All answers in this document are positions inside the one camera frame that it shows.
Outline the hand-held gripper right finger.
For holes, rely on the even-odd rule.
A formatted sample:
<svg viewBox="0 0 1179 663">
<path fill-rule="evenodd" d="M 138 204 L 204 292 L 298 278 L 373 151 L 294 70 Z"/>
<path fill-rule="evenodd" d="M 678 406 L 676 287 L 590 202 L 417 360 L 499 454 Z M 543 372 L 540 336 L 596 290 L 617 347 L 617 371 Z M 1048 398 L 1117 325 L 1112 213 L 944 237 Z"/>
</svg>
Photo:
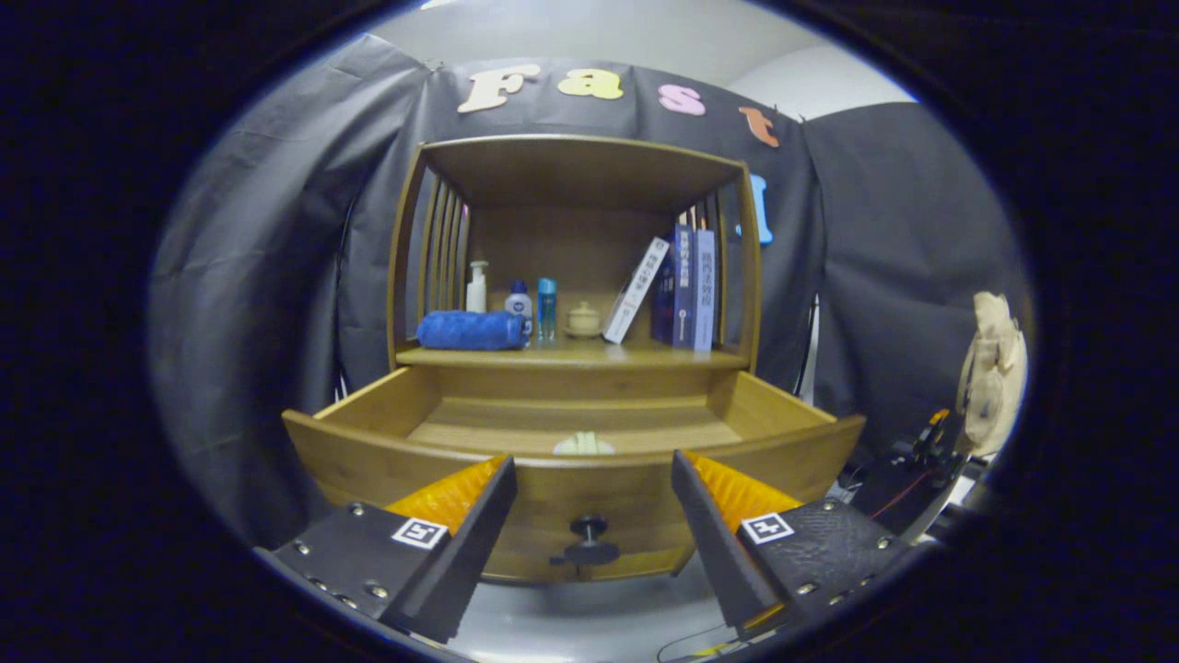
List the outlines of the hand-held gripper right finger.
<svg viewBox="0 0 1179 663">
<path fill-rule="evenodd" d="M 858 508 L 801 503 L 725 462 L 677 449 L 672 490 L 727 626 L 801 638 L 867 600 L 921 553 Z"/>
</svg>

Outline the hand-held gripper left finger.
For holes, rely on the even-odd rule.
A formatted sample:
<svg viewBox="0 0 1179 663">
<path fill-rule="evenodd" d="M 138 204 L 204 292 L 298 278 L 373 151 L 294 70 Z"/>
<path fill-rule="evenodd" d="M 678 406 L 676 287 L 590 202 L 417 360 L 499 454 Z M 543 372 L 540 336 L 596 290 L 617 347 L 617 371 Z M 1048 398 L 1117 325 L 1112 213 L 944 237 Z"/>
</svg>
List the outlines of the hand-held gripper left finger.
<svg viewBox="0 0 1179 663">
<path fill-rule="evenodd" d="M 455 471 L 395 506 L 349 501 L 276 549 L 253 549 L 295 584 L 402 634 L 444 645 L 518 498 L 513 457 Z"/>
</svg>

